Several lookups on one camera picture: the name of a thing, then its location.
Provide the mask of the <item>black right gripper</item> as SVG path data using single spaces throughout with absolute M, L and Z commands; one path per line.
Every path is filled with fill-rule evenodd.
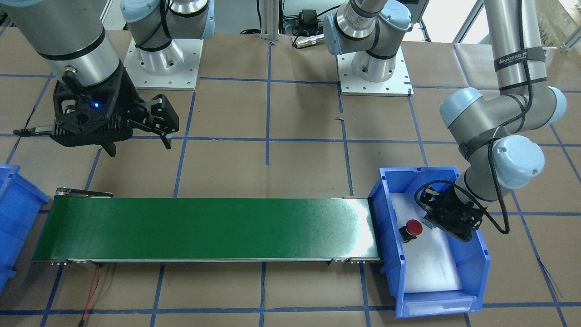
M 157 134 L 166 149 L 180 119 L 169 99 L 158 94 L 144 102 L 122 62 L 101 83 L 82 86 L 76 73 L 65 70 L 53 93 L 53 140 L 66 147 L 100 144 L 116 157 L 114 142 L 129 139 L 133 128 Z

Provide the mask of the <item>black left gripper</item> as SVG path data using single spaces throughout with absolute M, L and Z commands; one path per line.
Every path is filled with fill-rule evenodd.
M 438 227 L 458 241 L 470 242 L 482 222 L 483 207 L 466 190 L 447 180 L 420 186 L 414 200 L 427 214 L 424 224 Z

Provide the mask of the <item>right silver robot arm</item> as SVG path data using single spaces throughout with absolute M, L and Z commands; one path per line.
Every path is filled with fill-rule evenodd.
M 111 157 L 133 129 L 157 134 L 166 149 L 179 117 L 166 95 L 139 97 L 93 5 L 85 0 L 3 0 L 2 8 L 58 79 L 54 122 L 16 129 L 65 147 L 99 145 Z

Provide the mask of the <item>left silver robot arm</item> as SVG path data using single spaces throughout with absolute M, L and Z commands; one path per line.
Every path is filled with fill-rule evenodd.
M 500 95 L 486 98 L 463 88 L 444 100 L 440 116 L 470 166 L 454 182 L 434 180 L 414 195 L 426 213 L 424 225 L 463 242 L 473 238 L 483 217 L 492 219 L 487 208 L 494 202 L 504 226 L 492 224 L 509 233 L 504 197 L 529 184 L 545 165 L 539 145 L 520 133 L 553 124 L 567 108 L 562 91 L 547 82 L 535 2 L 484 4 Z M 409 9 L 397 1 L 347 0 L 324 19 L 326 47 L 333 55 L 355 53 L 353 68 L 361 78 L 385 81 L 410 23 Z

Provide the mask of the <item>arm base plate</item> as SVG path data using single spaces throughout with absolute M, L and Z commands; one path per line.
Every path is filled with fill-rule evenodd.
M 401 48 L 387 60 L 365 51 L 340 54 L 336 59 L 343 95 L 407 97 L 414 93 Z
M 204 41 L 173 39 L 163 50 L 147 52 L 129 44 L 124 65 L 137 89 L 195 91 Z

